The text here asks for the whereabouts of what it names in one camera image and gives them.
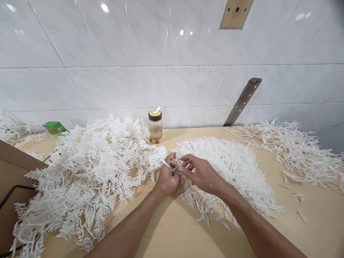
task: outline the glass jar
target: glass jar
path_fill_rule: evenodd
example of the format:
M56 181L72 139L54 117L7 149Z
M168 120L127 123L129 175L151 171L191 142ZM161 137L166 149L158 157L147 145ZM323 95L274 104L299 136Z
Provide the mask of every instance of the glass jar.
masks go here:
M162 139L162 112L159 108L148 113L148 128L150 131L151 142L158 144Z

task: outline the black cable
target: black cable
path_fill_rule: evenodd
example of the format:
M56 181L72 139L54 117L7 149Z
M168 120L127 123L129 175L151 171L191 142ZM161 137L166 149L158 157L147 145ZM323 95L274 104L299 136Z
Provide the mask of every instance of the black cable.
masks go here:
M15 249L15 251L18 251L22 248L23 246L21 245L20 247L17 247ZM12 251L9 251L8 253L5 253L5 254L0 254L0 258L5 258L5 257L9 257L11 254L12 254L13 250Z
M45 162L48 158L50 158L50 155L45 160L43 160L43 162Z
M4 198L4 200L1 202L0 204L0 210L2 209L2 207L5 205L5 203L7 202L8 198L11 196L11 194L13 193L13 191L16 188L23 188L23 189L29 189L29 190L36 190L36 188L33 187L29 187L29 186L22 186L22 185L15 185L12 187L12 189L8 192L8 194L6 195L6 197ZM8 253L4 253L4 254L0 254L0 258L4 258L4 257L8 257L12 254L13 251L18 251L22 248L23 246L19 246L17 247L15 250L9 251Z

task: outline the forearm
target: forearm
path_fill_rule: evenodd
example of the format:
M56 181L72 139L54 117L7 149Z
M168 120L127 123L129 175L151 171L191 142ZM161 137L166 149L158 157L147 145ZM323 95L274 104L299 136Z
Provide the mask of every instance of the forearm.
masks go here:
M164 199L151 191L86 257L134 257L148 222Z
M259 215L232 185L224 186L218 196L228 205L258 258L306 257Z

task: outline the green box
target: green box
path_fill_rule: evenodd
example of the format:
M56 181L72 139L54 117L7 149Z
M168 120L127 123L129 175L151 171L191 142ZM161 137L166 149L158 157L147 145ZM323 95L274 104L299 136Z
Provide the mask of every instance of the green box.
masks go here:
M61 133L67 131L67 129L60 122L46 122L43 127L45 127L49 133L57 136L60 136Z

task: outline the metal bracket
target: metal bracket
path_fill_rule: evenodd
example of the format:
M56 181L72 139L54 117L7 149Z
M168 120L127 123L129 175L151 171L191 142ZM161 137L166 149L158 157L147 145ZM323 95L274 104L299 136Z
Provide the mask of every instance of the metal bracket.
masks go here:
M248 101L251 99L254 92L257 90L259 84L262 82L261 78L252 78L250 79L237 102L235 103L232 111L230 112L225 124L223 126L233 126L235 121L240 116L241 112L244 110Z

